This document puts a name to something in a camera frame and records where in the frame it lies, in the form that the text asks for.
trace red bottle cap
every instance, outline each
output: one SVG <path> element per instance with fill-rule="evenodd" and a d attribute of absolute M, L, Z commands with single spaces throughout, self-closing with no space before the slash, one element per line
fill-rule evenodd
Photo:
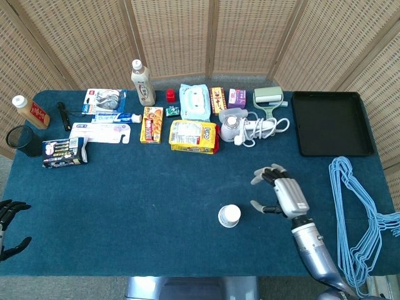
<path fill-rule="evenodd" d="M 167 102 L 168 103 L 175 102 L 175 91 L 173 89 L 167 90 Z"/>

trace pink box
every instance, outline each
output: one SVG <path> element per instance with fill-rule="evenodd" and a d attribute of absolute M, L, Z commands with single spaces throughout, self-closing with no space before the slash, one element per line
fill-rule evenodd
<path fill-rule="evenodd" d="M 246 105 L 246 91 L 243 89 L 230 89 L 227 108 L 244 109 Z"/>

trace black cup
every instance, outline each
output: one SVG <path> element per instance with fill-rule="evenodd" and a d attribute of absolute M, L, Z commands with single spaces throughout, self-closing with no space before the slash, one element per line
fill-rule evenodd
<path fill-rule="evenodd" d="M 12 128 L 6 136 L 7 145 L 13 149 L 18 149 L 30 158 L 42 155 L 43 140 L 33 133 L 32 128 L 20 125 Z"/>

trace woven folding screen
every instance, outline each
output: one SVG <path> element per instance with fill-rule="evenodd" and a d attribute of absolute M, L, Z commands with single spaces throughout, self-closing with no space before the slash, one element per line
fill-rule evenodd
<path fill-rule="evenodd" d="M 399 8 L 399 0 L 309 0 L 276 81 L 284 89 L 330 90 Z"/>
<path fill-rule="evenodd" d="M 296 0 L 220 0 L 215 73 L 267 74 Z"/>
<path fill-rule="evenodd" d="M 208 0 L 132 0 L 131 4 L 154 78 L 205 73 Z"/>
<path fill-rule="evenodd" d="M 400 171 L 387 175 L 386 180 L 393 198 L 394 208 L 400 211 Z"/>
<path fill-rule="evenodd" d="M 20 3 L 79 88 L 132 89 L 134 54 L 117 1 Z"/>
<path fill-rule="evenodd" d="M 400 156 L 400 32 L 346 90 L 366 105 L 381 161 Z"/>
<path fill-rule="evenodd" d="M 22 94 L 28 98 L 45 89 L 66 89 L 67 84 L 48 67 L 24 38 L 6 13 L 0 12 L 1 89 L 0 89 L 0 153 L 11 158 L 14 151 L 5 142 L 7 132 L 23 124 L 11 99 Z"/>

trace blue felt surface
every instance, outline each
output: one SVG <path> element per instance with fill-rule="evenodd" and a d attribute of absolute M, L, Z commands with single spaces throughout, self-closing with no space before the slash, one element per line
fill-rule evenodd
<path fill-rule="evenodd" d="M 44 91 L 37 101 L 51 116 L 45 139 L 67 138 L 56 103 L 80 110 L 84 91 Z M 285 92 L 285 100 L 291 97 Z M 252 99 L 252 92 L 247 92 Z M 168 106 L 157 92 L 157 105 Z M 254 111 L 251 101 L 247 108 Z M 136 92 L 128 93 L 127 112 L 143 113 Z M 291 105 L 274 112 L 293 121 Z M 89 121 L 90 117 L 74 121 Z M 6 232 L 5 245 L 32 236 L 29 247 L 0 264 L 1 275 L 87 276 L 283 276 L 306 275 L 294 247 L 291 222 L 262 215 L 250 200 L 276 202 L 271 186 L 251 186 L 253 171 L 278 163 L 297 179 L 311 207 L 309 215 L 336 261 L 336 217 L 329 182 L 332 157 L 302 157 L 295 128 L 254 148 L 221 143 L 215 155 L 171 151 L 164 119 L 162 143 L 140 144 L 140 124 L 132 124 L 129 144 L 87 146 L 89 163 L 44 169 L 41 158 L 17 152 L 4 199 L 32 205 L 19 212 Z M 394 211 L 378 155 L 350 159 L 356 177 L 381 213 Z M 361 203 L 346 192 L 345 213 L 352 245 L 366 228 Z M 239 224 L 218 223 L 221 206 L 242 210 Z M 384 233 L 373 274 L 400 273 L 400 239 Z"/>

